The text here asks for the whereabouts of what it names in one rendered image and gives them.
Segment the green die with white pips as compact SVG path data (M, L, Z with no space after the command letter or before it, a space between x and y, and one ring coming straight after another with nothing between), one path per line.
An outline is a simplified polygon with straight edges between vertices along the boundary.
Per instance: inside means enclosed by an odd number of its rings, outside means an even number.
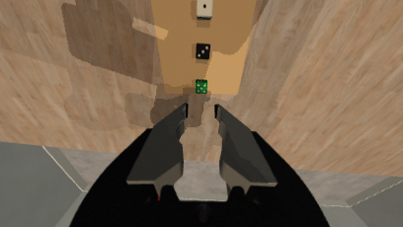
M196 80L196 94L207 94L207 80Z

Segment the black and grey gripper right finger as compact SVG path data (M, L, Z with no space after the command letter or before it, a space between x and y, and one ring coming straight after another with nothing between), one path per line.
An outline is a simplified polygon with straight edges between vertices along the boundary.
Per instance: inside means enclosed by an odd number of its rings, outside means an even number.
M295 227L330 227L306 184L266 140L219 104L214 115L222 138L219 174L228 196L238 186L247 201L268 207Z

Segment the black die with white pips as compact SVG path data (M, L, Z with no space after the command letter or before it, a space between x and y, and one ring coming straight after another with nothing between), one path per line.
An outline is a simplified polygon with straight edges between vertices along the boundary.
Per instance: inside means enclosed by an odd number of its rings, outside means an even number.
M210 44L197 43L196 59L209 59Z

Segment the beige and black die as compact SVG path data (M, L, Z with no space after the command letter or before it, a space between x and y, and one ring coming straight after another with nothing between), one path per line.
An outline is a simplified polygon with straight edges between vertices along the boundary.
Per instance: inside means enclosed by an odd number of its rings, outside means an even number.
M210 20L212 17L213 0L197 0L197 19Z

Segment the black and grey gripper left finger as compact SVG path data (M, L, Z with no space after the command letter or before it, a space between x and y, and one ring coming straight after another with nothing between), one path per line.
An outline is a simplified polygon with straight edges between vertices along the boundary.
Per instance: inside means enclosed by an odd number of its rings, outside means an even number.
M174 186L184 171L179 140L187 117L183 103L143 131L94 182L69 227L108 227L136 206L156 201L163 186Z

